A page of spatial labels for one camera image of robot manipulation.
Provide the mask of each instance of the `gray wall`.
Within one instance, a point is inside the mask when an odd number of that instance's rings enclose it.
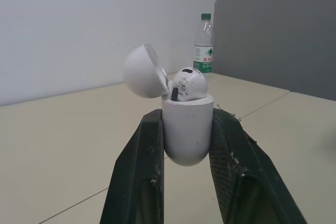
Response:
[[[336,0],[216,0],[214,72],[336,100]]]

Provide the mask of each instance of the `green label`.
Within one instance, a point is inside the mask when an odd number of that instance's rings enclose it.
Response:
[[[194,68],[198,69],[202,73],[210,73],[211,72],[212,62],[198,62],[194,61]]]
[[[194,50],[194,68],[202,73],[210,73],[212,65],[212,46],[197,46]]]

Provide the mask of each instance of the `earbud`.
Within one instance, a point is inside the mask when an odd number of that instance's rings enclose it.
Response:
[[[177,72],[172,82],[171,100],[187,102],[205,98],[208,84],[204,75],[195,68],[184,68]]]

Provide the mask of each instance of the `green bottle cap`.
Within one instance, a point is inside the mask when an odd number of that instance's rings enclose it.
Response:
[[[202,13],[201,20],[211,20],[211,14],[210,13]]]

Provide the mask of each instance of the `case lid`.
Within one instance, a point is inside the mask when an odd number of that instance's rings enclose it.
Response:
[[[124,64],[124,80],[130,90],[144,98],[169,92],[168,78],[154,48],[145,44],[132,51]]]

